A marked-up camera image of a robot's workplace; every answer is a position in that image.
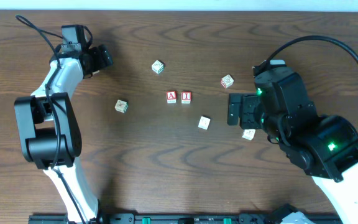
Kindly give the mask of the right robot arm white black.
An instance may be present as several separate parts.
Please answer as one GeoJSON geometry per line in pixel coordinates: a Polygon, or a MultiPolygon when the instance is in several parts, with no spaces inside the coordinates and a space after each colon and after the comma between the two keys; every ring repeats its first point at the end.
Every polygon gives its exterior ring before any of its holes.
{"type": "Polygon", "coordinates": [[[318,115],[300,75],[284,65],[259,73],[254,94],[229,95],[227,123],[261,129],[313,178],[343,223],[358,223],[358,133],[345,118],[318,115]]]}

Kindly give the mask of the red letter I block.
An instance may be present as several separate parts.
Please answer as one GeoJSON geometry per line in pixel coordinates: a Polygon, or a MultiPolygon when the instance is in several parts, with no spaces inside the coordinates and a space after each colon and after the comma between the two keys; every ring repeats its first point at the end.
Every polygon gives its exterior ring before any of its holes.
{"type": "Polygon", "coordinates": [[[190,104],[191,103],[191,92],[190,91],[181,92],[181,103],[182,104],[190,104]]]}

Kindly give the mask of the white block red side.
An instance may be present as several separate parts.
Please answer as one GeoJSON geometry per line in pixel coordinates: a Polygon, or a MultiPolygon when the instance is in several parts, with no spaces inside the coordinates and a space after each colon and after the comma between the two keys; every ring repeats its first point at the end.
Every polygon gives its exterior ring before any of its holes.
{"type": "Polygon", "coordinates": [[[221,85],[224,88],[229,88],[234,83],[233,77],[231,77],[230,74],[227,74],[226,76],[222,77],[221,79],[221,85]]]}

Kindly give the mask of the red letter A block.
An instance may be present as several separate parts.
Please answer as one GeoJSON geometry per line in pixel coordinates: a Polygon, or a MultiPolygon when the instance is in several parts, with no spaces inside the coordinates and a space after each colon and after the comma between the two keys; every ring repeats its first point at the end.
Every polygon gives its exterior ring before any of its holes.
{"type": "Polygon", "coordinates": [[[177,102],[177,93],[176,93],[176,91],[168,91],[168,92],[166,92],[166,96],[167,96],[167,103],[168,104],[177,102]]]}

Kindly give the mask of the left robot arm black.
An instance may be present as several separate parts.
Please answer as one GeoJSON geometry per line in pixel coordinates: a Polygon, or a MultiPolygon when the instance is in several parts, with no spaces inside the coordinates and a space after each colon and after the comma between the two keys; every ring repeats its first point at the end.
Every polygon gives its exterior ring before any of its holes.
{"type": "Polygon", "coordinates": [[[71,104],[79,83],[113,64],[106,46],[92,42],[86,26],[62,26],[62,44],[53,50],[45,80],[30,96],[14,102],[24,159],[57,188],[67,209],[64,223],[109,221],[81,165],[82,138],[71,104]]]}

